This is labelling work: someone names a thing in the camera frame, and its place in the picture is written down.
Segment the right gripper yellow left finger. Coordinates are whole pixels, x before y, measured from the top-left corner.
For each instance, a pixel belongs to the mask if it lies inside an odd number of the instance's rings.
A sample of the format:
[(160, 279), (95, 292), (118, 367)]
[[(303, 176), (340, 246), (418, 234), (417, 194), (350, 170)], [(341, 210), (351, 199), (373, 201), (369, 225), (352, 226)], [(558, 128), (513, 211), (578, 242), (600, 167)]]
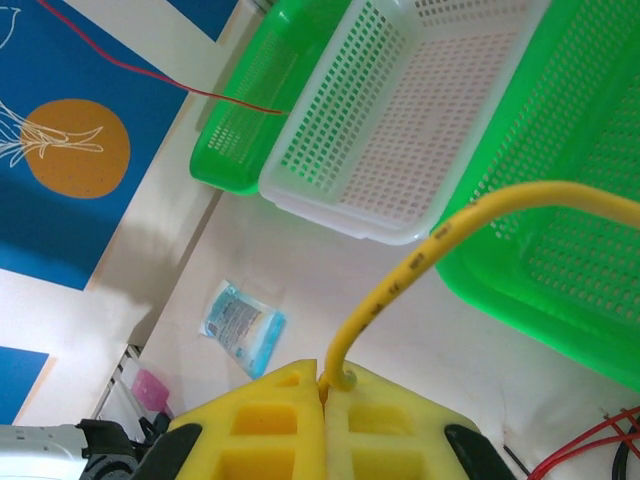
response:
[(194, 408), (149, 452), (151, 479), (323, 479), (317, 362), (294, 361)]

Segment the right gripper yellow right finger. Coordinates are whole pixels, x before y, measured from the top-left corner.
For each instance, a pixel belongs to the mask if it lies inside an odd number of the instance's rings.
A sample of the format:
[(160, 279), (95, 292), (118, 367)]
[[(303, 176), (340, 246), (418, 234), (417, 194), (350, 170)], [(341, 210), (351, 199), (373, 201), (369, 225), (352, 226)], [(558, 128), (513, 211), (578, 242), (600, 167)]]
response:
[(476, 424), (355, 363), (324, 406), (328, 479), (512, 479)]

